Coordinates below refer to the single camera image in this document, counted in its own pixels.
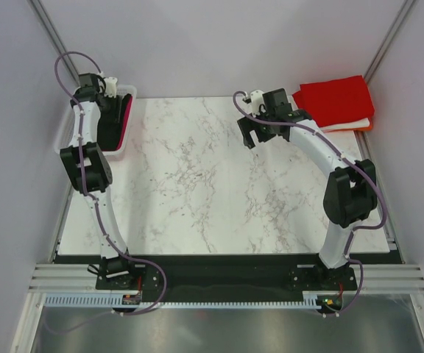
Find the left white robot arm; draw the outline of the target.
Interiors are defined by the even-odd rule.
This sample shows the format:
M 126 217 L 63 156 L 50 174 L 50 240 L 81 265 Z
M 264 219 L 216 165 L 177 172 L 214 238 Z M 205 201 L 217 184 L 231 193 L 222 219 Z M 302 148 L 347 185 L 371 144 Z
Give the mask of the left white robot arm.
M 125 149 L 134 100 L 134 92 L 117 91 L 115 78 L 80 74 L 70 99 L 74 132 L 59 152 L 71 186 L 85 198 L 99 228 L 100 262 L 88 266 L 98 290 L 132 290 L 138 281 L 113 210 L 108 161 Z

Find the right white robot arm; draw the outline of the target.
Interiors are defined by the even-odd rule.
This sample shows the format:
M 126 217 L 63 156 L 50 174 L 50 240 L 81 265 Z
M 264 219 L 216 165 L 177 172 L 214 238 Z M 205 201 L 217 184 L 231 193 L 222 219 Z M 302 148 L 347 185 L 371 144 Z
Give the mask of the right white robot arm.
M 248 149 L 280 136 L 303 151 L 327 178 L 322 204 L 329 225 L 310 275 L 325 290 L 349 279 L 353 233 L 378 206 L 374 163 L 345 154 L 307 111 L 293 109 L 283 88 L 237 91 L 234 96 L 242 96 L 250 108 L 239 110 L 243 116 L 237 122 Z

